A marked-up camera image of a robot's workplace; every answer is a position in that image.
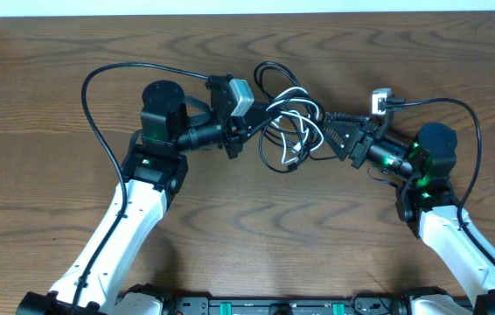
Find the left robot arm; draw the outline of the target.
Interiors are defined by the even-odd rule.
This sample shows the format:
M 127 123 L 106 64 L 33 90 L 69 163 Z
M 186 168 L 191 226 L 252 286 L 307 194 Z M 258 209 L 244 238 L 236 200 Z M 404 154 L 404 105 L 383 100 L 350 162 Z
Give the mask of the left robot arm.
M 255 132 L 280 112 L 255 101 L 245 80 L 209 76 L 210 103 L 174 81 L 150 83 L 142 94 L 142 128 L 132 137 L 110 206 L 69 270 L 41 295 L 27 293 L 19 314 L 154 314 L 168 311 L 141 290 L 121 294 L 139 249 L 163 219 L 188 172 L 185 153 L 222 145 L 236 158 Z

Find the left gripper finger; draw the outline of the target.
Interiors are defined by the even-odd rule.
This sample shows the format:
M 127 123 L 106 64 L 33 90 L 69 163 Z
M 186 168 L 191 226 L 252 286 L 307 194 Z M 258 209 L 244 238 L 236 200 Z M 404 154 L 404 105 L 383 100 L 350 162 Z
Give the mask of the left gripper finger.
M 247 112 L 248 121 L 275 120 L 280 115 L 276 108 L 268 109 L 269 105 L 262 102 L 254 102 Z
M 251 139 L 255 134 L 269 126 L 277 115 L 260 115 L 255 118 L 250 118 L 247 121 L 247 138 Z

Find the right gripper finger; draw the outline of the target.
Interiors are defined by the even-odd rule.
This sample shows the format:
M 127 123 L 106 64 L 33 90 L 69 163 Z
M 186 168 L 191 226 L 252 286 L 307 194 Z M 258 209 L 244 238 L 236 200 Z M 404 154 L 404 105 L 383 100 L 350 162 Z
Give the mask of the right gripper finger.
M 325 141 L 340 161 L 344 161 L 363 136 L 362 126 L 355 122 L 324 122 L 321 127 Z
M 345 123 L 356 123 L 356 124 L 366 124 L 371 120 L 369 116 L 364 115 L 350 115 L 347 113 L 339 112 L 327 112 L 326 119 L 329 122 L 345 122 Z

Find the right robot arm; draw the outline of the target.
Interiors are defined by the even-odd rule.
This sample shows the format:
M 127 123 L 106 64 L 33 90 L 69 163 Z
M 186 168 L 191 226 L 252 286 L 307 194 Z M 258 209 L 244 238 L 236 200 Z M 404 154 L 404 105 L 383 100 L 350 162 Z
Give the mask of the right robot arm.
M 382 122 L 332 114 L 321 132 L 340 160 L 350 158 L 354 168 L 369 162 L 401 180 L 395 187 L 399 219 L 442 259 L 469 299 L 471 313 L 495 314 L 495 248 L 465 209 L 469 194 L 457 197 L 450 183 L 457 134 L 430 122 L 407 142 L 389 136 L 394 113 L 410 106 L 402 98 L 382 97 L 373 104 Z

